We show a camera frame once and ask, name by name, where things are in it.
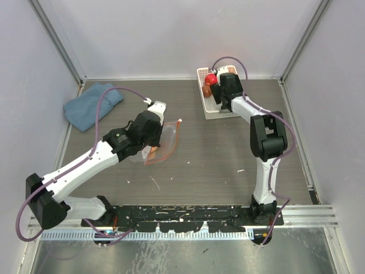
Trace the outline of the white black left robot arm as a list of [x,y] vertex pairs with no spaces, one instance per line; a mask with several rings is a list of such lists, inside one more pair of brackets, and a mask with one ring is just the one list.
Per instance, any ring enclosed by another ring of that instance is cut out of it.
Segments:
[[104,196],[73,198],[70,193],[147,146],[158,147],[163,122],[163,113],[145,110],[127,126],[105,134],[90,151],[61,169],[43,177],[30,175],[26,179],[26,203],[41,228],[54,228],[66,219],[91,219],[101,226],[110,225],[113,207]]

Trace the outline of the clear zip bag orange zipper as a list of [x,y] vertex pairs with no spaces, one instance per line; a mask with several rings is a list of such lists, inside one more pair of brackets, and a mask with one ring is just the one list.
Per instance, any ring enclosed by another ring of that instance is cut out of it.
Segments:
[[179,119],[174,122],[164,123],[160,138],[160,147],[154,159],[148,159],[149,152],[152,146],[147,146],[146,148],[139,151],[136,155],[128,157],[127,160],[134,163],[143,163],[144,165],[150,165],[163,162],[164,160],[169,158],[177,147],[179,138],[179,127],[182,121],[182,119]]

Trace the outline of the pink toy peach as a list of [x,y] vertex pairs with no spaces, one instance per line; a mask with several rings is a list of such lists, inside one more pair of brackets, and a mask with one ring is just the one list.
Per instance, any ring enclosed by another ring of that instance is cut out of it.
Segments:
[[152,147],[151,148],[151,150],[149,152],[149,156],[148,156],[149,160],[152,160],[156,157],[158,149],[159,149],[159,147]]

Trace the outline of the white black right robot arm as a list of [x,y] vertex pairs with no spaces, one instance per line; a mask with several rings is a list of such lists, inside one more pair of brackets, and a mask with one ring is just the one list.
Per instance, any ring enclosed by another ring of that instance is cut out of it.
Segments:
[[266,223],[277,211],[276,177],[281,156],[288,142],[282,113],[271,112],[254,103],[244,92],[237,74],[217,74],[210,89],[216,103],[249,123],[250,149],[257,161],[255,189],[249,216],[258,225]]

